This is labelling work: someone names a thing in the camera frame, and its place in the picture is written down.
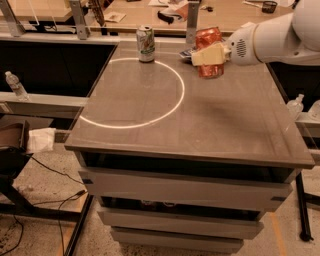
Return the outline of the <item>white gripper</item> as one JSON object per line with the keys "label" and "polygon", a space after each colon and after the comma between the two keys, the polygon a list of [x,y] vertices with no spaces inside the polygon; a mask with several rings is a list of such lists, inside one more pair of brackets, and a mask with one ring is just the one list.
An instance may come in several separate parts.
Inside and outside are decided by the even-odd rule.
{"label": "white gripper", "polygon": [[254,36],[258,25],[246,23],[236,30],[228,39],[227,45],[222,42],[211,44],[191,54],[194,66],[220,65],[229,59],[232,63],[247,66],[260,61],[255,53]]}

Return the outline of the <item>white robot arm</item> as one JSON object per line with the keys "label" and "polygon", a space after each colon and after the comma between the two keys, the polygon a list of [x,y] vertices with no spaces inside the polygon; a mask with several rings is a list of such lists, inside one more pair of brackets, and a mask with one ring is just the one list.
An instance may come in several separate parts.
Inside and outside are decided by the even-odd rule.
{"label": "white robot arm", "polygon": [[320,65],[320,0],[299,0],[292,13],[261,23],[246,23],[225,42],[196,50],[194,66],[282,62]]}

